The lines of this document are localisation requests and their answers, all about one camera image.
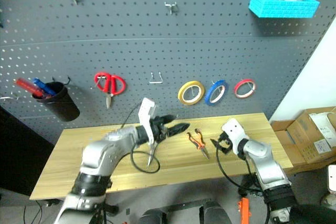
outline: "pegboard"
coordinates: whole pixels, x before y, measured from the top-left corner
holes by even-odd
[[[1,106],[55,143],[64,128],[121,123],[143,97],[161,115],[180,118],[264,112],[273,114],[335,17],[335,0],[321,2],[312,19],[259,19],[249,0],[1,0],[0,93],[19,99]],[[177,2],[170,15],[164,2]],[[95,88],[98,71],[118,74],[127,90],[113,97]],[[163,84],[149,84],[151,72]],[[43,105],[13,85],[19,77],[66,82],[81,115],[60,122]],[[248,99],[233,95],[245,78],[257,82]],[[206,89],[225,79],[224,100],[184,106],[182,84],[200,81]],[[134,113],[129,122],[137,122]]]

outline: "orange object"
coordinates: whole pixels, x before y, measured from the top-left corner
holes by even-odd
[[[203,156],[209,159],[209,154],[205,148],[205,143],[201,131],[199,129],[195,129],[195,132],[198,135],[200,141],[197,141],[195,138],[191,136],[190,132],[188,132],[187,135],[189,137],[190,142],[192,142],[198,150],[201,150]]]
[[[249,201],[248,198],[242,198],[240,202],[238,202],[238,211],[240,212],[240,223],[248,224],[248,218],[251,216],[249,212]]]

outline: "white wall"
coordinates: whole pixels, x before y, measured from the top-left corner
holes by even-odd
[[[295,119],[304,109],[336,105],[336,18],[270,121]]]

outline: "tape roll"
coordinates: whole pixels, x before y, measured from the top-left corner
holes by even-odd
[[[193,99],[185,100],[184,99],[185,92],[192,87],[198,88],[197,96],[194,97]],[[186,84],[184,84],[178,92],[179,93],[177,95],[177,98],[182,104],[193,105],[193,104],[198,103],[202,99],[202,97],[205,93],[205,89],[204,89],[204,86],[199,81],[189,81]]]
[[[226,90],[228,89],[228,84],[226,83],[225,80],[219,80],[216,81],[211,88],[206,92],[205,95],[205,103],[209,106],[214,106],[217,103],[219,103],[223,98],[224,95],[226,94]],[[213,98],[212,96],[214,93],[219,90],[219,95],[216,98]]]
[[[251,90],[248,91],[246,94],[238,94],[238,89],[239,89],[242,85],[244,85],[244,84],[246,84],[246,83],[251,83],[251,84],[252,84],[252,88],[251,88]],[[242,98],[247,98],[247,97],[251,96],[251,95],[256,91],[256,89],[257,89],[257,85],[256,85],[256,83],[254,82],[254,80],[252,80],[252,79],[244,79],[244,80],[238,82],[238,83],[235,85],[235,88],[233,89],[233,92],[234,92],[234,94],[235,94],[235,96],[236,96],[237,98],[241,98],[241,99],[242,99]]]

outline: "red tape roll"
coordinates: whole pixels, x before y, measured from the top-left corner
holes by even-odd
[[[250,90],[250,91],[248,91],[246,94],[238,94],[237,92],[238,92],[238,89],[242,86],[242,85],[244,85],[244,84],[246,84],[246,83],[252,83],[252,89]],[[233,92],[234,92],[234,94],[235,94],[235,96],[237,97],[237,98],[247,98],[247,97],[249,97],[249,96],[251,96],[254,92],[255,92],[255,90],[257,89],[257,85],[256,85],[256,83],[254,82],[254,80],[252,80],[252,79],[244,79],[244,80],[242,80],[242,81],[240,81],[240,82],[238,82],[236,85],[235,85],[235,87],[233,88]]]

